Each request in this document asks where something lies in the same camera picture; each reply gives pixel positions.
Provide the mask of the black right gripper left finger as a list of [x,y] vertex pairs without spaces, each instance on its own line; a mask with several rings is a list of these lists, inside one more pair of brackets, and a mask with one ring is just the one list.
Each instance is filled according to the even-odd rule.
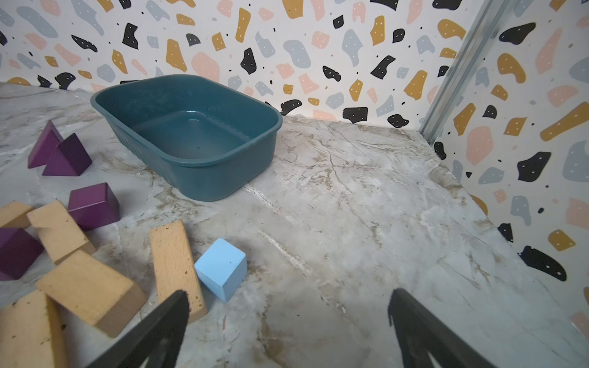
[[175,367],[187,329],[187,293],[175,291],[90,367]]

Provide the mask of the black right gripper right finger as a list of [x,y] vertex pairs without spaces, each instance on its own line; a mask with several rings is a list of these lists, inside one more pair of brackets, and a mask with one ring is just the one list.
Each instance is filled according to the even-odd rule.
[[403,288],[391,294],[387,315],[405,367],[493,366]]

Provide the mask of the dark purple triangular block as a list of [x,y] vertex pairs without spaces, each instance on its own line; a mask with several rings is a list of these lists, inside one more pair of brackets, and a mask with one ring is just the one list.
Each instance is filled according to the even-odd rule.
[[80,176],[92,159],[76,133],[64,139],[54,149],[43,170],[43,176]]

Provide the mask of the purple triangular prism block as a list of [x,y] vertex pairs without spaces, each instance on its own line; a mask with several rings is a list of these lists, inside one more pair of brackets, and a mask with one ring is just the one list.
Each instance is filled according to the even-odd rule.
[[33,146],[31,153],[29,153],[28,168],[33,169],[35,167],[46,165],[57,146],[63,140],[64,138],[61,136],[58,129],[53,122],[49,120]]

